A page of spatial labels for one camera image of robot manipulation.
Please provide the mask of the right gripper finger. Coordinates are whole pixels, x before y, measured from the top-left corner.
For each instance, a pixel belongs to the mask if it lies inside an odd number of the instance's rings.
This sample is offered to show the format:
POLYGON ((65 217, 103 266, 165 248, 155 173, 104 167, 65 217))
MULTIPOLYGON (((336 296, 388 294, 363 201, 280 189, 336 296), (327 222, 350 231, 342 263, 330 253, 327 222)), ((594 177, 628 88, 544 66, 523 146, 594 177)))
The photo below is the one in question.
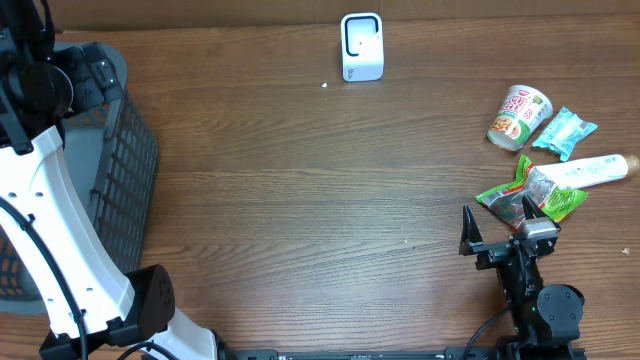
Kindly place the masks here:
POLYGON ((462 208, 462 232, 459 254, 470 256, 476 254, 483 246, 483 238, 469 205, 462 208))
POLYGON ((530 195, 525 194, 522 197, 523 211, 526 221, 542 219, 553 224, 557 231, 561 230, 560 225, 545 214, 534 202, 530 195))

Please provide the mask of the green snack bag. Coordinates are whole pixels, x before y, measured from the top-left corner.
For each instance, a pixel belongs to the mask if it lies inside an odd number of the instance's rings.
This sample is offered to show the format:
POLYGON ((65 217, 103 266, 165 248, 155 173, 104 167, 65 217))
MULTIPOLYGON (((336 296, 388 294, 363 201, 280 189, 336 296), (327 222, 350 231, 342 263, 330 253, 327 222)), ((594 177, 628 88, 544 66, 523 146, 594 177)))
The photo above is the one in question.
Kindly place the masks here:
POLYGON ((476 201, 514 229, 519 229, 525 220, 522 202, 525 195, 555 222, 561 221, 588 197, 588 193, 583 190, 561 189, 551 178, 540 172, 529 157, 521 155, 514 180, 477 195, 476 201))

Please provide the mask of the white conditioner tube gold cap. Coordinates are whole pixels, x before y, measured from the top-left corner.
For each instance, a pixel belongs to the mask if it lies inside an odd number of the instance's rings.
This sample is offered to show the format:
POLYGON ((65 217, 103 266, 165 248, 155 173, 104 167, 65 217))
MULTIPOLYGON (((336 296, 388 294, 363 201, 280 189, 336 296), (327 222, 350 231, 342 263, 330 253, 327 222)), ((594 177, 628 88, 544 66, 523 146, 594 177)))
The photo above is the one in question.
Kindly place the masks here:
POLYGON ((633 176, 639 172, 639 158, 635 155, 611 154, 538 165, 536 169, 560 189, 573 190, 633 176))

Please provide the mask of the teal snack packet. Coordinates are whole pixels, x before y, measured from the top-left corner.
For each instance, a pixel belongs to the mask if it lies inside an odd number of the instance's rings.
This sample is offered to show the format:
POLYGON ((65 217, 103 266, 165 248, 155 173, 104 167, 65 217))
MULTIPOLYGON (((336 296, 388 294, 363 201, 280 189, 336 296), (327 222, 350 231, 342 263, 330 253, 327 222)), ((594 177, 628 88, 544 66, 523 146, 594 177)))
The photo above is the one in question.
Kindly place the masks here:
POLYGON ((552 150, 562 162, 569 160, 576 144, 589 136, 598 125, 582 120, 576 113, 562 107, 532 146, 552 150))

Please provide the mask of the instant noodle cup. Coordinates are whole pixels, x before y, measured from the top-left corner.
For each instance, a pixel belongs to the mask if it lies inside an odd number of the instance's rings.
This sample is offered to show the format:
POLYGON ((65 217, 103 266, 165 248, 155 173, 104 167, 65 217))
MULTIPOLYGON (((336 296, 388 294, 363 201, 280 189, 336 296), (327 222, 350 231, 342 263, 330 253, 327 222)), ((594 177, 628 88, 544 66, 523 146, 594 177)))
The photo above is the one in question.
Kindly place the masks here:
POLYGON ((489 126, 487 137, 499 148, 518 151, 552 114, 552 103, 542 92, 526 85, 513 85, 489 126))

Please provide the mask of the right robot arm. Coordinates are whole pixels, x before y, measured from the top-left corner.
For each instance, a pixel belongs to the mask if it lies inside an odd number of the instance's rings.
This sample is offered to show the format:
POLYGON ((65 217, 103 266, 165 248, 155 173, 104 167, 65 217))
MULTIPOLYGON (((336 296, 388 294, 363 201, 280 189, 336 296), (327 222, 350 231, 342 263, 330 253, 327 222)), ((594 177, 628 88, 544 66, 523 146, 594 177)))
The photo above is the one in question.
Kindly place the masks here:
POLYGON ((580 337, 584 295, 567 284, 546 285, 537 261, 552 254, 561 227, 528 195, 522 198, 525 220, 505 242, 485 243, 469 206, 462 210, 459 254, 474 256, 476 269, 496 271, 506 306, 467 342, 462 359, 584 359, 572 342, 580 337), (493 347, 475 344, 489 327, 510 314, 515 334, 493 347))

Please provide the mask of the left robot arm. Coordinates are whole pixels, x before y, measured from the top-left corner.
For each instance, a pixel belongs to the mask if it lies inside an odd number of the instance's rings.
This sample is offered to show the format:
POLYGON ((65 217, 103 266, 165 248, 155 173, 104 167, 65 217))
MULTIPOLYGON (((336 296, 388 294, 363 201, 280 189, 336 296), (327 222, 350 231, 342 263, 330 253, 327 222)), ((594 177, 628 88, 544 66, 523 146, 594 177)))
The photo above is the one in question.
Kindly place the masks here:
POLYGON ((109 257, 65 161, 66 118, 122 99, 98 43, 55 46, 49 5, 1 5, 1 226, 44 301, 44 359, 103 345, 156 359, 221 359, 216 335, 175 303, 159 265, 124 273, 109 257))

